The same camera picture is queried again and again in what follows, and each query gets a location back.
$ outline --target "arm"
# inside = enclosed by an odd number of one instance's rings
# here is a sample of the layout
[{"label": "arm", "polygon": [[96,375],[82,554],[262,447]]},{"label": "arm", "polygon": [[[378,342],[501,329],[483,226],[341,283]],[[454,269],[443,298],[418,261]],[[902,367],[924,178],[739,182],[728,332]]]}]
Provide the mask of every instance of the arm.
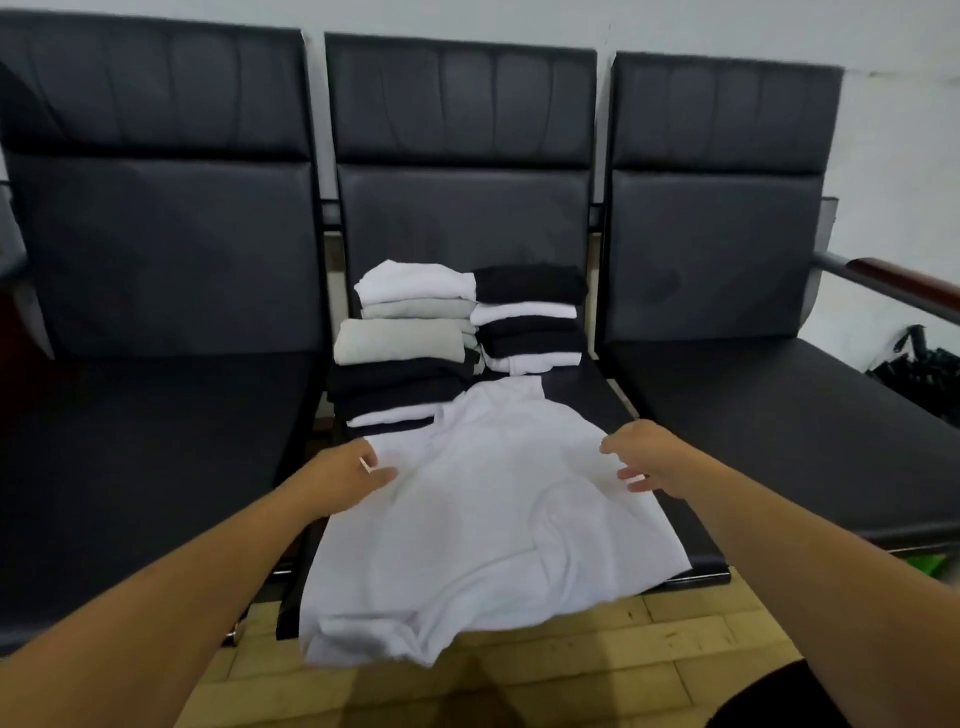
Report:
[{"label": "arm", "polygon": [[172,726],[224,635],[309,523],[394,479],[366,440],[321,452],[269,495],[86,604],[0,663],[22,728]]},{"label": "arm", "polygon": [[648,475],[631,490],[686,499],[851,724],[956,722],[960,595],[651,422],[601,451]]}]

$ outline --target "stack of folded clothes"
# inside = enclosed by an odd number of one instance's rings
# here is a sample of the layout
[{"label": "stack of folded clothes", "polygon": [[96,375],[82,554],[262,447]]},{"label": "stack of folded clothes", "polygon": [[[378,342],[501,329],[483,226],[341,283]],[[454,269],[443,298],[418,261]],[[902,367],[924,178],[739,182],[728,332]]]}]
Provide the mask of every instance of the stack of folded clothes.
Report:
[{"label": "stack of folded clothes", "polygon": [[347,319],[333,347],[327,397],[362,434],[428,425],[473,382],[480,355],[468,317],[472,274],[387,260],[354,286],[363,319]]},{"label": "stack of folded clothes", "polygon": [[447,319],[460,329],[464,346],[479,352],[473,276],[436,263],[385,260],[354,286],[365,319]]},{"label": "stack of folded clothes", "polygon": [[470,322],[478,327],[483,356],[494,372],[511,376],[575,367],[587,349],[577,305],[587,283],[572,266],[498,265],[474,271],[477,306]]}]

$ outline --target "chair row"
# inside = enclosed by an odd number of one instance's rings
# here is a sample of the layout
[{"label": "chair row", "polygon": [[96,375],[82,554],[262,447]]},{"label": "chair row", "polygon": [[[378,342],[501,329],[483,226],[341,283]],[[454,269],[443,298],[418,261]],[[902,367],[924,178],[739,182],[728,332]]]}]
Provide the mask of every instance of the chair row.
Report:
[{"label": "chair row", "polygon": [[[385,258],[586,269],[592,51],[326,46],[351,290]],[[604,369],[548,373],[547,396],[611,431],[631,419],[613,374],[826,518],[955,544],[955,433],[796,338],[840,71],[618,54],[612,80]],[[22,555],[0,571],[0,651],[300,462],[330,357],[309,110],[298,32],[0,13],[0,141],[71,368],[0,443],[0,551]],[[681,583],[728,577],[692,512],[661,502],[694,566]]]}]

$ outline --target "wooden armrest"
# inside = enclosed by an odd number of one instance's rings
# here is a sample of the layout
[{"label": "wooden armrest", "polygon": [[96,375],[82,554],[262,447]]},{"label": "wooden armrest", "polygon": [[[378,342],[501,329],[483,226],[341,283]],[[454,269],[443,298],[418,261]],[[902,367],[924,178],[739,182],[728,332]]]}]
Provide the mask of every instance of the wooden armrest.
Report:
[{"label": "wooden armrest", "polygon": [[814,263],[835,276],[960,324],[960,286],[911,271],[875,257],[848,260],[833,253],[815,253]]}]

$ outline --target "dark fabric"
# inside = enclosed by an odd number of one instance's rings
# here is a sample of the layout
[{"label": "dark fabric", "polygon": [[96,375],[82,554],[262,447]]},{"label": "dark fabric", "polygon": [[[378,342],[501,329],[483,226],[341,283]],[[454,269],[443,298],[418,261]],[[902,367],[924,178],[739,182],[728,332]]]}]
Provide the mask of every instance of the dark fabric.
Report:
[{"label": "dark fabric", "polygon": [[305,89],[299,30],[0,13],[7,152],[309,161]]},{"label": "dark fabric", "polygon": [[55,346],[75,356],[320,349],[309,162],[7,155]]},{"label": "dark fabric", "polygon": [[386,258],[467,272],[587,264],[589,172],[340,164],[350,295]]},{"label": "dark fabric", "polygon": [[346,367],[331,364],[326,378],[326,398],[336,403],[349,400],[356,395],[388,389],[407,382],[451,375],[459,378],[466,386],[470,386],[477,360],[477,352],[467,350],[466,360],[462,364],[431,357],[405,361],[378,361]]},{"label": "dark fabric", "polygon": [[601,341],[800,328],[819,177],[612,173]]},{"label": "dark fabric", "polygon": [[885,548],[960,543],[960,432],[805,341],[602,355],[658,422],[813,513]]},{"label": "dark fabric", "polygon": [[822,175],[842,79],[833,66],[617,53],[611,168]]},{"label": "dark fabric", "polygon": [[761,677],[721,706],[707,728],[796,725],[849,728],[850,723],[817,680],[806,660]]},{"label": "dark fabric", "polygon": [[368,425],[366,427],[344,427],[347,433],[347,439],[356,440],[360,437],[370,437],[371,435],[382,435],[387,432],[406,432],[409,429],[420,429],[433,424],[433,418],[427,417],[422,420],[405,420],[402,423],[386,423],[385,425]]},{"label": "dark fabric", "polygon": [[369,412],[380,412],[412,404],[453,401],[458,395],[466,392],[467,387],[458,376],[438,376],[433,379],[411,381],[342,400],[337,404],[336,412],[339,418],[348,422],[354,417],[366,415]]},{"label": "dark fabric", "polygon": [[491,321],[477,329],[484,336],[513,336],[530,331],[572,331],[583,330],[579,321],[575,319],[558,319],[553,316],[515,316],[512,319]]},{"label": "dark fabric", "polygon": [[312,354],[77,367],[0,442],[0,654],[269,493],[320,395]]},{"label": "dark fabric", "polygon": [[587,297],[587,282],[572,265],[493,265],[473,271],[480,303],[549,301],[580,305]]},{"label": "dark fabric", "polygon": [[589,169],[596,52],[326,36],[341,162]]},{"label": "dark fabric", "polygon": [[477,330],[477,341],[494,359],[522,353],[585,352],[587,335],[581,328],[569,331],[529,331],[512,336],[489,336]]}]

